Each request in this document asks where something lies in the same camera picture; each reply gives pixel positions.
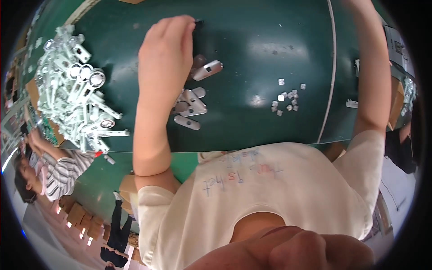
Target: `green workbench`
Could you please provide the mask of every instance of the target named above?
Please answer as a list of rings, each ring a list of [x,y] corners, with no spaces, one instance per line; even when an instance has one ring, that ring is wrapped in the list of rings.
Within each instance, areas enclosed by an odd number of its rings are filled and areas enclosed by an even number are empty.
[[[54,12],[59,7],[53,2],[37,22],[47,27],[36,29],[30,42],[40,36],[43,42],[53,38],[55,27],[71,14]],[[80,2],[75,0],[73,4],[78,6]],[[348,98],[355,100],[357,96],[354,26],[339,1],[332,4],[337,68],[332,105],[320,143],[348,140],[356,113],[345,107]],[[100,1],[76,23],[76,33],[86,37],[83,45],[92,53],[89,63],[101,67],[107,75],[101,88],[106,103],[123,112],[115,130],[133,132],[138,98],[137,53],[146,31],[159,19],[178,14],[204,19],[204,27],[194,33],[194,54],[203,54],[208,61],[220,60],[224,69],[202,81],[186,82],[186,88],[206,89],[202,100],[208,113],[191,117],[201,124],[198,131],[180,126],[170,117],[167,129],[173,152],[237,150],[284,141],[318,142],[333,67],[332,24],[327,2],[321,0],[146,0],[137,5]],[[41,47],[35,49],[29,64],[35,64],[42,54]],[[28,80],[33,75],[27,74]],[[278,85],[279,78],[285,79],[285,85]],[[300,90],[301,83],[306,84],[306,90]],[[283,115],[276,116],[270,110],[271,102],[292,89],[299,91],[299,111],[287,111],[287,100],[279,104]],[[132,136],[104,140],[111,151],[132,151]]]

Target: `person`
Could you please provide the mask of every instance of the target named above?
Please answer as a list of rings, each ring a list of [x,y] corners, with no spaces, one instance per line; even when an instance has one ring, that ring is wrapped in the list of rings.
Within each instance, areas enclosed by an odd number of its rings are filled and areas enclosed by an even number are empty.
[[[25,139],[31,154],[21,153],[15,159],[15,186],[25,203],[33,203],[39,195],[50,201],[71,195],[75,180],[91,165],[93,152],[81,153],[54,147],[33,128]],[[30,164],[37,155],[36,164]]]
[[[125,254],[124,251],[127,246],[133,218],[127,216],[123,228],[120,229],[121,204],[123,203],[123,198],[116,191],[114,191],[114,196],[115,208],[111,217],[109,239],[108,242],[101,247],[101,259],[107,263],[105,270],[115,270],[115,267],[124,267],[129,259],[129,255]]]
[[[18,91],[15,89],[15,76],[13,69],[7,72],[6,75],[6,89],[4,93],[4,100],[6,103],[6,108],[12,107],[13,103],[18,100]]]
[[[206,159],[180,185],[169,168],[166,123],[192,66],[194,19],[162,19],[147,32],[138,52],[133,171],[140,255],[150,269],[358,269],[373,263],[359,240],[372,227],[378,196],[391,74],[373,4],[343,2],[356,25],[362,69],[353,139],[333,163],[313,147],[275,143]]]
[[[411,122],[393,131],[387,131],[385,136],[385,153],[397,167],[406,174],[416,171],[411,149]]]

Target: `fist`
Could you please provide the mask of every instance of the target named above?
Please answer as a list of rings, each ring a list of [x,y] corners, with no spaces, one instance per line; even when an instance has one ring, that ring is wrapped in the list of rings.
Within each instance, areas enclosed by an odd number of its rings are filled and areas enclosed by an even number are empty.
[[[194,19],[161,19],[147,32],[138,52],[140,98],[169,114],[192,67]]]

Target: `pink collar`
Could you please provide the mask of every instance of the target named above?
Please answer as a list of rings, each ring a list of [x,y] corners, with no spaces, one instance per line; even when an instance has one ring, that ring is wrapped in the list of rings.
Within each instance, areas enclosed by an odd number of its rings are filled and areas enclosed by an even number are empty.
[[[47,190],[47,175],[47,166],[45,166],[44,163],[39,160],[38,163],[36,163],[36,176],[39,176],[39,180],[42,182],[41,195],[45,195],[45,191]]]

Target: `cream t-shirt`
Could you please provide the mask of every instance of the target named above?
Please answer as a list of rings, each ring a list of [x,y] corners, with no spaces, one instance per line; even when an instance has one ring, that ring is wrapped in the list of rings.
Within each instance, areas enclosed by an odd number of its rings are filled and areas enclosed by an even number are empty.
[[[372,227],[384,136],[357,135],[331,163],[300,143],[275,143],[201,162],[177,193],[138,191],[139,249],[150,269],[183,269],[229,243],[234,225],[256,212],[319,234],[363,239]]]

